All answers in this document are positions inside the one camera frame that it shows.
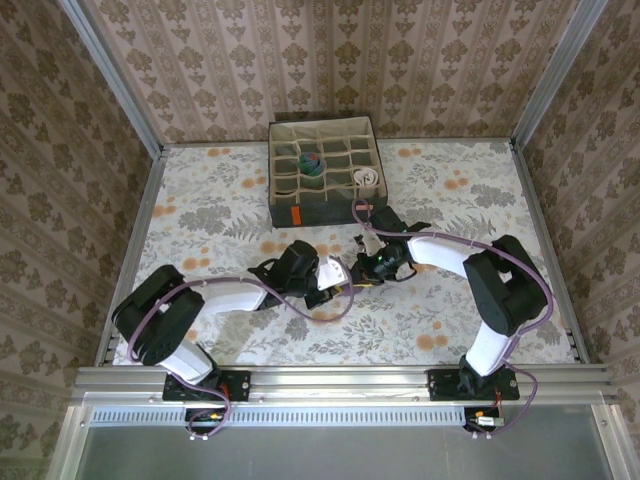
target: black bracket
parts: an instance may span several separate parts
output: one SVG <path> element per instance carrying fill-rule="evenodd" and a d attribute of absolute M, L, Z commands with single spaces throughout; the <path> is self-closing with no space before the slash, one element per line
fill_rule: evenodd
<path fill-rule="evenodd" d="M 492 244 L 540 273 L 517 238 L 503 235 Z M 489 250 L 469 256 L 463 265 L 478 313 L 496 333 L 511 337 L 547 304 L 540 285 L 528 273 Z M 504 281 L 500 274 L 509 274 L 511 278 Z"/>
<path fill-rule="evenodd" d="M 258 279 L 283 296 L 303 297 L 308 291 L 315 290 L 315 272 L 318 268 L 318 252 L 302 240 L 289 245 L 278 259 L 262 262 L 255 268 L 249 268 Z M 267 294 L 258 310 L 280 305 L 280 300 Z"/>
<path fill-rule="evenodd" d="M 248 370 L 224 370 L 220 376 L 203 380 L 198 386 L 214 389 L 226 395 L 232 402 L 248 402 L 251 391 L 251 372 Z M 218 400 L 210 393 L 199 392 L 185 387 L 173 375 L 167 375 L 162 390 L 162 400 L 168 402 L 203 402 Z"/>
<path fill-rule="evenodd" d="M 451 402 L 462 400 L 494 401 L 495 389 L 502 395 L 503 400 L 518 400 L 520 391 L 516 381 L 516 374 L 507 368 L 501 368 L 487 377 L 481 388 L 472 394 L 459 389 L 460 370 L 457 368 L 436 368 L 427 370 L 427 385 L 429 386 L 429 401 Z"/>
<path fill-rule="evenodd" d="M 389 206 L 377 211 L 371 216 L 371 226 L 386 232 L 407 233 L 419 232 L 431 226 L 430 223 L 418 222 L 408 226 L 400 220 L 400 217 Z M 385 244 L 375 254 L 367 255 L 364 250 L 362 235 L 354 237 L 358 245 L 356 263 L 351 267 L 351 278 L 354 285 L 367 284 L 368 286 L 382 285 L 387 282 L 404 282 L 413 278 L 418 272 L 411 262 L 408 238 L 392 237 L 379 234 L 378 238 Z M 398 278 L 398 269 L 404 264 L 409 264 L 412 273 L 403 278 Z"/>

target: floral tablecloth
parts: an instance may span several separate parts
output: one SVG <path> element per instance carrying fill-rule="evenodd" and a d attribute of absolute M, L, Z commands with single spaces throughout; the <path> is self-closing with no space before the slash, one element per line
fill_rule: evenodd
<path fill-rule="evenodd" d="M 380 141 L 379 147 L 389 204 L 407 223 L 422 220 L 484 241 L 512 234 L 546 277 L 506 142 Z M 136 282 L 167 263 L 192 275 L 244 272 L 295 239 L 321 255 L 355 260 L 353 237 L 362 233 L 356 225 L 272 228 L 267 183 L 266 144 L 172 148 Z M 365 289 L 341 321 L 325 319 L 345 307 L 344 297 L 314 310 L 315 321 L 280 306 L 200 318 L 187 336 L 227 365 L 455 364 L 480 326 L 468 283 L 429 265 L 419 272 L 406 283 Z M 125 349 L 121 340 L 114 364 L 127 363 Z M 524 337 L 513 361 L 573 362 L 559 313 Z"/>

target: fabric organizer box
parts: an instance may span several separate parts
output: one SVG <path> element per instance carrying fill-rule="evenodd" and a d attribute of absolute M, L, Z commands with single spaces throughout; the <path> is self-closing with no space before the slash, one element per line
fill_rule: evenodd
<path fill-rule="evenodd" d="M 304 171 L 307 159 L 319 165 L 313 174 Z M 364 176 L 369 183 L 361 180 Z M 368 116 L 269 126 L 274 227 L 353 223 L 354 198 L 366 198 L 373 209 L 387 204 L 387 184 Z"/>

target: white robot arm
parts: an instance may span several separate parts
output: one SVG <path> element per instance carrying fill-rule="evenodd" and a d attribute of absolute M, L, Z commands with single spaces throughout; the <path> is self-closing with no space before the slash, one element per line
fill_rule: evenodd
<path fill-rule="evenodd" d="M 379 230 L 387 232 L 416 231 L 414 227 L 422 229 L 425 225 L 407 227 L 389 207 L 379 215 L 378 221 L 383 227 Z M 374 255 L 358 254 L 350 271 L 354 284 L 379 285 L 396 280 L 398 268 L 407 263 L 435 265 L 469 281 L 482 323 L 473 345 L 461 359 L 460 380 L 473 395 L 484 379 L 502 367 L 518 329 L 546 305 L 544 294 L 531 277 L 495 253 L 483 251 L 470 255 L 471 249 L 466 246 L 433 237 L 414 237 L 408 241 L 379 237 L 385 247 Z M 535 270 L 514 237 L 504 236 L 493 245 Z M 320 263 L 315 249 L 299 240 L 290 245 L 280 259 L 264 262 L 249 272 L 280 295 L 304 297 L 308 308 L 329 301 L 337 294 L 336 287 L 347 278 L 335 260 L 329 258 Z M 162 365 L 187 383 L 198 385 L 216 373 L 217 365 L 200 347 L 185 339 L 196 317 L 202 313 L 261 310 L 281 302 L 255 284 L 203 281 L 198 285 L 193 278 L 184 279 L 174 267 L 166 265 L 156 270 L 114 312 L 113 321 L 125 339 L 131 338 L 142 317 L 159 298 L 185 280 L 191 288 L 184 289 L 156 313 L 157 317 L 140 332 L 133 349 L 143 364 Z"/>

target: patterned wallpaper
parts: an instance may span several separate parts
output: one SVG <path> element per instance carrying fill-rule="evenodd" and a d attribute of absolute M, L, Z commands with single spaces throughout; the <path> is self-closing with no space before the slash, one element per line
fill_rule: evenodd
<path fill-rule="evenodd" d="M 163 143 L 265 140 L 279 113 L 380 137 L 511 134 L 563 0 L 85 0 Z"/>
<path fill-rule="evenodd" d="M 526 146 L 594 357 L 640 452 L 640 2 L 611 0 Z"/>
<path fill-rule="evenodd" d="M 0 2 L 0 478 L 42 478 L 149 158 L 55 1 Z"/>

